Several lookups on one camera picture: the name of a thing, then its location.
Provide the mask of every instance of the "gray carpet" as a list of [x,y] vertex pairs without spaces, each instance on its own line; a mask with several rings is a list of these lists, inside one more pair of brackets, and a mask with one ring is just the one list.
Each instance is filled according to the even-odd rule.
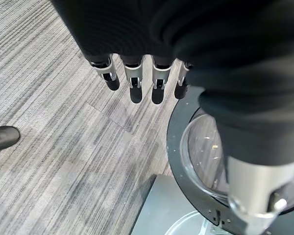
[[127,235],[155,174],[170,174],[166,130],[178,63],[161,105],[110,91],[47,0],[0,0],[0,125],[22,139],[0,152],[0,235]]

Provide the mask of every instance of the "black glove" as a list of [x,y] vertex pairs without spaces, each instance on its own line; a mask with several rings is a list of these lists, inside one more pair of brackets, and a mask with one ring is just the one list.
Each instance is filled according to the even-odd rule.
[[86,59],[172,56],[194,65],[226,155],[294,161],[294,0],[52,0]]

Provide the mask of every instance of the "black rubber fingertip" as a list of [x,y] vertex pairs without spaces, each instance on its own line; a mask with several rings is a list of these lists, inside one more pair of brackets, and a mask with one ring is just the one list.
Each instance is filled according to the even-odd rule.
[[120,87],[120,81],[119,78],[117,77],[116,80],[114,81],[106,81],[107,86],[109,87],[110,90],[116,91]]
[[152,89],[151,100],[154,104],[160,104],[163,101],[164,91],[161,88]]
[[143,92],[142,92],[142,87],[137,88],[133,87],[129,89],[129,94],[131,97],[131,100],[133,103],[138,104],[142,101],[143,98]]
[[11,147],[21,138],[21,134],[16,127],[0,126],[0,150]]
[[174,96],[177,99],[183,99],[187,92],[187,85],[183,84],[182,86],[179,86],[177,83],[174,90]]

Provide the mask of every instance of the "floor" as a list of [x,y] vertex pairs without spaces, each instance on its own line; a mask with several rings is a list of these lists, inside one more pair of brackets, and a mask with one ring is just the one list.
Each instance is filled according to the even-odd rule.
[[178,64],[165,100],[107,89],[47,0],[0,0],[0,125],[22,139],[0,152],[0,235],[130,233],[156,174],[170,174],[166,131]]

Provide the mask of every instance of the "black metal rim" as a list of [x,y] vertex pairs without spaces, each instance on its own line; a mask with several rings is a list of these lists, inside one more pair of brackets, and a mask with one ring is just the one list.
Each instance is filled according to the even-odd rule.
[[[178,186],[194,208],[213,224],[219,225],[219,223],[222,222],[222,228],[224,230],[235,235],[241,235],[241,230],[238,229],[234,223],[230,225],[224,224],[227,218],[232,220],[234,216],[232,210],[193,185],[181,164],[179,141],[184,129],[194,117],[195,112],[200,108],[197,98],[201,92],[201,88],[190,87],[185,98],[178,101],[173,110],[167,130],[169,163]],[[211,208],[212,211],[207,213],[207,208]],[[283,216],[278,217],[269,227],[269,231],[275,235],[284,235],[286,233],[294,235],[294,207],[284,211],[281,215],[282,214]]]

